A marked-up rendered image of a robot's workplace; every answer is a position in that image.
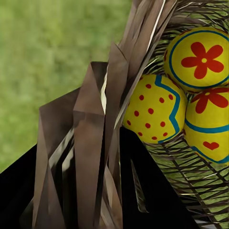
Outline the easter egg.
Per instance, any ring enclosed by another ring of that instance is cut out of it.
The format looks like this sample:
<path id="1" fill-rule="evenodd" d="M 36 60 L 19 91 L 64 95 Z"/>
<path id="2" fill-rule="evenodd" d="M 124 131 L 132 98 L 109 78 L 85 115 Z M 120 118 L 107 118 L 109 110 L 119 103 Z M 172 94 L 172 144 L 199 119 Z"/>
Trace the easter egg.
<path id="1" fill-rule="evenodd" d="M 214 26 L 176 35 L 163 57 L 165 76 L 186 94 L 229 86 L 229 33 Z"/>
<path id="2" fill-rule="evenodd" d="M 211 87 L 190 99 L 183 134 L 192 152 L 229 166 L 229 86 Z"/>
<path id="3" fill-rule="evenodd" d="M 187 94 L 174 81 L 154 73 L 141 75 L 133 91 L 123 125 L 142 142 L 163 143 L 183 131 Z"/>

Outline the wicker basket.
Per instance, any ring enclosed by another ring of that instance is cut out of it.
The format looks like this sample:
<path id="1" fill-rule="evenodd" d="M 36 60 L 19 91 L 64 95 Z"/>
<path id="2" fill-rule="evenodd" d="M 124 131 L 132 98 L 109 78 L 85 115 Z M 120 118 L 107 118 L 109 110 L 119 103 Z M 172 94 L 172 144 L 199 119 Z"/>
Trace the wicker basket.
<path id="1" fill-rule="evenodd" d="M 121 167 L 120 167 L 120 128 L 123 125 L 127 107 L 141 75 L 154 73 L 166 75 L 163 56 L 166 47 L 176 35 L 187 30 L 202 27 L 222 27 L 229 33 L 225 24 L 229 15 L 223 16 L 215 11 L 229 14 L 229 6 L 221 0 L 133 0 L 123 38 L 118 44 L 111 40 L 108 62 L 90 61 L 83 84 L 78 89 L 61 96 L 39 108 L 37 153 L 34 197 L 19 217 L 20 229 L 123 229 Z M 203 18 L 192 18 L 197 14 Z M 209 22 L 208 22 L 209 21 Z M 157 44 L 168 40 L 168 43 Z M 188 100 L 195 94 L 187 94 Z M 186 143 L 186 147 L 178 147 Z M 146 143 L 156 149 L 147 151 L 153 157 L 172 161 L 174 166 L 156 161 L 163 174 L 180 173 L 185 181 L 166 177 L 179 197 L 195 196 L 197 201 L 181 200 L 183 203 L 199 202 L 201 205 L 186 206 L 205 211 L 206 214 L 192 215 L 194 220 L 208 216 L 212 222 L 197 223 L 200 229 L 212 225 L 223 229 L 220 223 L 229 222 L 229 217 L 217 221 L 214 216 L 229 213 L 229 207 L 218 212 L 210 209 L 229 205 L 228 198 L 208 204 L 216 196 L 229 192 L 229 180 L 220 173 L 229 166 L 217 171 L 211 162 L 201 156 L 188 159 L 196 152 L 191 149 L 183 131 L 173 139 L 163 143 Z M 146 148 L 147 149 L 147 148 Z M 180 156 L 182 154 L 186 154 Z M 182 164 L 176 161 L 184 160 Z M 186 167 L 180 165 L 189 163 Z M 197 163 L 205 163 L 196 166 Z M 145 197 L 139 183 L 133 160 L 132 172 L 138 210 L 147 213 Z M 200 170 L 203 167 L 209 170 Z M 187 173 L 203 174 L 213 171 L 198 180 L 189 180 Z M 217 175 L 223 183 L 194 187 L 200 181 L 210 180 Z M 179 187 L 177 184 L 188 187 Z M 200 195 L 218 193 L 202 199 Z M 209 188 L 204 192 L 196 189 Z M 192 191 L 187 193 L 182 191 Z"/>

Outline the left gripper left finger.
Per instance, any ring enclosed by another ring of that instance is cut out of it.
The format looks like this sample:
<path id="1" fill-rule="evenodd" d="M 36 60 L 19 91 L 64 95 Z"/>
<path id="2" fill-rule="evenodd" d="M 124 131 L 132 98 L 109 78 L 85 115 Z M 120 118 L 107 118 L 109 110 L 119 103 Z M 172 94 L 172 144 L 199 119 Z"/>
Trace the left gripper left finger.
<path id="1" fill-rule="evenodd" d="M 34 197 L 37 144 L 0 174 L 0 229 L 20 229 L 19 217 Z"/>

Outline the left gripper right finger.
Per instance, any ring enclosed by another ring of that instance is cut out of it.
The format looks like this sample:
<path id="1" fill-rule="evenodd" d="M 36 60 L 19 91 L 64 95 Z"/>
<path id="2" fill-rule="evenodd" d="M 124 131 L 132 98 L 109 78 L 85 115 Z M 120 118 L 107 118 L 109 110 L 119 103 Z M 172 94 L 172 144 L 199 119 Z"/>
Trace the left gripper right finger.
<path id="1" fill-rule="evenodd" d="M 200 229 L 138 135 L 120 128 L 123 229 Z M 149 213 L 138 210 L 131 159 Z"/>

